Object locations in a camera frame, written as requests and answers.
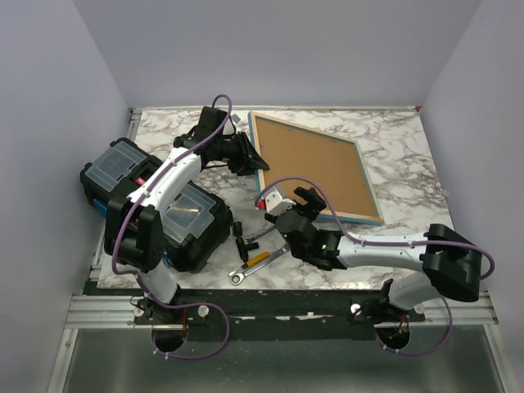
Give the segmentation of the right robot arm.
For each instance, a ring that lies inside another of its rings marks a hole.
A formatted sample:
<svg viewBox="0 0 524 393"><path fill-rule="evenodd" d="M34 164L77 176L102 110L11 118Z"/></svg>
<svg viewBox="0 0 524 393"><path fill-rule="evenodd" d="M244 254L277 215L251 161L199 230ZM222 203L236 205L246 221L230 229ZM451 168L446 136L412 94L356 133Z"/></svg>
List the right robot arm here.
<svg viewBox="0 0 524 393"><path fill-rule="evenodd" d="M266 219L288 244L294 258L326 271L364 266L407 269L410 274L382 285L382 296L368 308L373 316L396 320L415 305L438 297L464 303L480 295L479 247L443 224L424 233L388 237L355 235L317 228L314 221L326 202L314 188L298 187L303 203L272 188L264 197Z"/></svg>

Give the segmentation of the blue picture frame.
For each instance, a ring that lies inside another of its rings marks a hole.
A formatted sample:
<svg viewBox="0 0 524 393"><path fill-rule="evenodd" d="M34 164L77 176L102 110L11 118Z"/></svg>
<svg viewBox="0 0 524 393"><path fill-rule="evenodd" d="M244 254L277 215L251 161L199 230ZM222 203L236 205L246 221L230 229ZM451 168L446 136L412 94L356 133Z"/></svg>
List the blue picture frame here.
<svg viewBox="0 0 524 393"><path fill-rule="evenodd" d="M251 142L269 165L268 170L255 172L259 192L271 182L288 177L278 188L293 197L296 187L310 187L298 179L307 178L320 186L342 221L384 224L367 166L354 139L254 111L247 119Z"/></svg>

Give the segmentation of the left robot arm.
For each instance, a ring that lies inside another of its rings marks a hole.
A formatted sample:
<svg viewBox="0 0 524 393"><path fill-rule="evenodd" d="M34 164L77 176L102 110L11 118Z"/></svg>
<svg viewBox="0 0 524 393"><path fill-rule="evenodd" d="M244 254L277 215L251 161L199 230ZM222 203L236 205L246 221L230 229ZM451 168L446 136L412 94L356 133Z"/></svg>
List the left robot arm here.
<svg viewBox="0 0 524 393"><path fill-rule="evenodd" d="M267 170L269 165L242 133L225 133L232 111L216 105L201 110L197 125L178 137L167 159L127 196L114 196L106 208L105 252L117 275L131 274L155 301L153 313L163 323L181 315L175 298L178 283L163 262L166 249L163 218L183 188L211 161L224 161L237 175Z"/></svg>

